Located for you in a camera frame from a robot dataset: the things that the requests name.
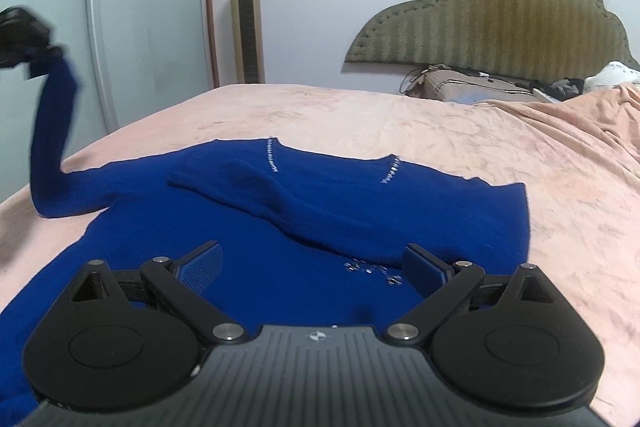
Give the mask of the blue beaded sweater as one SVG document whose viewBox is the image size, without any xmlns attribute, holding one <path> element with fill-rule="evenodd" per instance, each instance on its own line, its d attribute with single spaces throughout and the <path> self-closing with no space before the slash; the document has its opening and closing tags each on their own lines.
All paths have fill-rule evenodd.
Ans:
<svg viewBox="0 0 640 427">
<path fill-rule="evenodd" d="M 204 296 L 253 330 L 274 323 L 382 329 L 420 303 L 402 263 L 412 243 L 491 274 L 510 274 L 527 258 L 523 184 L 492 186 L 394 155 L 326 156 L 268 138 L 63 172 L 77 83 L 61 57 L 40 72 L 46 81 L 30 150 L 32 202 L 42 217 L 88 213 L 92 222 L 2 312 L 3 425 L 35 408 L 22 369 L 25 343 L 92 259 L 131 269 L 215 241 L 221 268 Z"/>
</svg>

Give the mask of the black dark clothing pile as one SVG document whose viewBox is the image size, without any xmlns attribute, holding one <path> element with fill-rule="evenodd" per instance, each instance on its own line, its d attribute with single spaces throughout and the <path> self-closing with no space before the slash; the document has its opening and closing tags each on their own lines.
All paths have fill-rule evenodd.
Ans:
<svg viewBox="0 0 640 427">
<path fill-rule="evenodd" d="M 582 95 L 584 92 L 585 80 L 580 78 L 564 78 L 552 83 L 541 81 L 532 81 L 529 83 L 529 90 L 537 93 L 540 92 L 548 98 L 554 98 L 556 101 L 564 102 L 576 96 Z"/>
</svg>

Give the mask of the pink floral bed sheet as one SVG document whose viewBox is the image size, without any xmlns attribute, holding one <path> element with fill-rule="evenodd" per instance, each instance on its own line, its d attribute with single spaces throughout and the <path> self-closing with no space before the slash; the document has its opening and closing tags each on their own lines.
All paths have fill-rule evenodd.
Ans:
<svg viewBox="0 0 640 427">
<path fill-rule="evenodd" d="M 639 189 L 489 103 L 229 86 L 130 124 L 66 167 L 274 135 L 311 152 L 357 158 L 394 152 L 467 178 L 521 181 L 532 219 L 530 255 L 603 343 L 606 365 L 594 408 L 617 426 L 631 425 L 639 417 Z"/>
</svg>

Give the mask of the gold tower fan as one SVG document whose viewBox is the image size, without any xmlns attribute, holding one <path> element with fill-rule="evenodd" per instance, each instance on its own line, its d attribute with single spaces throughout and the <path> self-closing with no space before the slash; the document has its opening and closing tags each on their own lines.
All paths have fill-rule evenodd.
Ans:
<svg viewBox="0 0 640 427">
<path fill-rule="evenodd" d="M 259 0 L 230 0 L 236 79 L 264 83 L 264 49 Z"/>
</svg>

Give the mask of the peach blanket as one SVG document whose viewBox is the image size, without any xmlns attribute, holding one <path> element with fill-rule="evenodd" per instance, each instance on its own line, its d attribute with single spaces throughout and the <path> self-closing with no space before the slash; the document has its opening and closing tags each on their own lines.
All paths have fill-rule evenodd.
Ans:
<svg viewBox="0 0 640 427">
<path fill-rule="evenodd" d="M 638 190 L 637 86 L 623 83 L 560 103 L 491 101 L 489 105 L 548 135 Z"/>
</svg>

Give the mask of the brown striped pillow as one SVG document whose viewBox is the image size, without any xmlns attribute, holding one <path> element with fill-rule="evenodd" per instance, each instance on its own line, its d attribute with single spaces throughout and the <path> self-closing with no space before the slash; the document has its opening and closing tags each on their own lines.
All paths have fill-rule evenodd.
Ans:
<svg viewBox="0 0 640 427">
<path fill-rule="evenodd" d="M 431 65 L 417 72 L 401 89 L 410 98 L 464 105 L 487 101 L 543 102 L 526 80 L 495 76 L 473 69 Z"/>
</svg>

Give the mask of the white quilt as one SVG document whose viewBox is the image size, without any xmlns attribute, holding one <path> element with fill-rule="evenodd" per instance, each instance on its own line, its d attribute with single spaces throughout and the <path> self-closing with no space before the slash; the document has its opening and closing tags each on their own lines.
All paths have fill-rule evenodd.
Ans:
<svg viewBox="0 0 640 427">
<path fill-rule="evenodd" d="M 640 86 L 640 72 L 621 62 L 612 61 L 604 66 L 596 75 L 588 77 L 584 82 L 582 92 L 589 93 L 599 90 L 612 89 L 620 84 L 631 83 Z"/>
</svg>

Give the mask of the olive padded headboard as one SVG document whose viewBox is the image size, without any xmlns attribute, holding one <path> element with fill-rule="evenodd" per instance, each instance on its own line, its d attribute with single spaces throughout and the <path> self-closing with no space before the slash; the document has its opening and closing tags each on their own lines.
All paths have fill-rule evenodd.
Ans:
<svg viewBox="0 0 640 427">
<path fill-rule="evenodd" d="M 636 68 L 626 29 L 604 0 L 412 0 L 375 14 L 349 63 L 436 65 L 554 83 L 606 65 Z"/>
</svg>

